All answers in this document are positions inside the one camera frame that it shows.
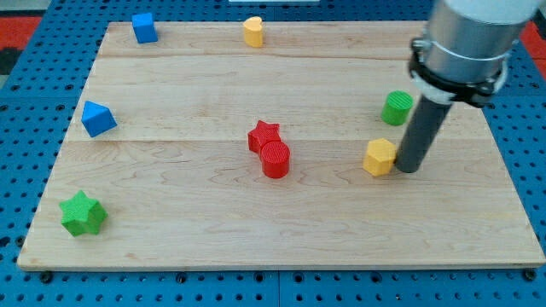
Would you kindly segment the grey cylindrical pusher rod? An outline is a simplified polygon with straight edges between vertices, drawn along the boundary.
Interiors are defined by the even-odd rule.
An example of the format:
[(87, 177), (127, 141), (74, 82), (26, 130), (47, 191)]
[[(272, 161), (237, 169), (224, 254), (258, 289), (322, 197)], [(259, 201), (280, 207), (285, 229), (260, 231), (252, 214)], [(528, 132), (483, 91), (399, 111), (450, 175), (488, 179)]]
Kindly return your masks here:
[(398, 147), (395, 166), (400, 171), (414, 173), (419, 170), (451, 107), (451, 103), (420, 97)]

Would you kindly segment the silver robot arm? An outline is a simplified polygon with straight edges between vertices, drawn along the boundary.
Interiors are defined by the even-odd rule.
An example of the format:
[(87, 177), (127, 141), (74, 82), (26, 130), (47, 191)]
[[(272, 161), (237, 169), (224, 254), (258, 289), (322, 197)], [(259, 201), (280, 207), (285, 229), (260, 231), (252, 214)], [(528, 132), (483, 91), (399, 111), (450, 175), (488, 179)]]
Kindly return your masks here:
[(420, 100), (395, 166), (417, 171), (456, 102), (489, 105), (508, 77), (508, 58), (541, 0), (438, 0), (410, 43), (409, 75)]

